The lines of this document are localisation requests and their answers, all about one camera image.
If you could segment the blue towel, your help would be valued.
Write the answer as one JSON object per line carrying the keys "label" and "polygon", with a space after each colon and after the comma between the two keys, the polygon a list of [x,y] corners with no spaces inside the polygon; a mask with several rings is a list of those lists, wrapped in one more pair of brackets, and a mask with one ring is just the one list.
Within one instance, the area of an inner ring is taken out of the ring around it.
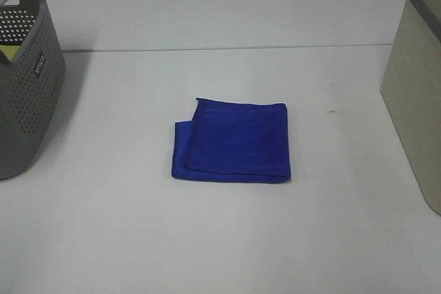
{"label": "blue towel", "polygon": [[199,98],[192,119],[175,124],[171,175],[203,182],[289,181],[286,104]]}

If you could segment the beige plastic basket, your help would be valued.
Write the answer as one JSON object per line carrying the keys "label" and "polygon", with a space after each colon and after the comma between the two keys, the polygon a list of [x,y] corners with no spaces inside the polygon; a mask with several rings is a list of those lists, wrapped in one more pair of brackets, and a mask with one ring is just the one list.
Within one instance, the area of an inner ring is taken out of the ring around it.
{"label": "beige plastic basket", "polygon": [[406,0],[380,92],[424,201],[440,213],[440,0]]}

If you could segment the grey perforated plastic basket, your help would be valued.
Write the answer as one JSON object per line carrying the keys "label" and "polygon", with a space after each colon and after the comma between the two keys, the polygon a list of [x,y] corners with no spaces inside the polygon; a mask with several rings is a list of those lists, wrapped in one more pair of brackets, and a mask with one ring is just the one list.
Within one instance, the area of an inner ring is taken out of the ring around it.
{"label": "grey perforated plastic basket", "polygon": [[1,6],[1,45],[19,45],[12,60],[1,52],[1,179],[34,160],[57,106],[65,59],[46,0]]}

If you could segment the yellow cloth in basket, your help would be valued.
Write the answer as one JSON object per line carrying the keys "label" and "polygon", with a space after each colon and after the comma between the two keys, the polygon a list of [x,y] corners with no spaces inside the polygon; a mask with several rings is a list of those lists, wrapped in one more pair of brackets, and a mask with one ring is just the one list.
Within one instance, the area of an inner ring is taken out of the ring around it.
{"label": "yellow cloth in basket", "polygon": [[1,52],[9,61],[13,59],[19,48],[19,45],[0,45]]}

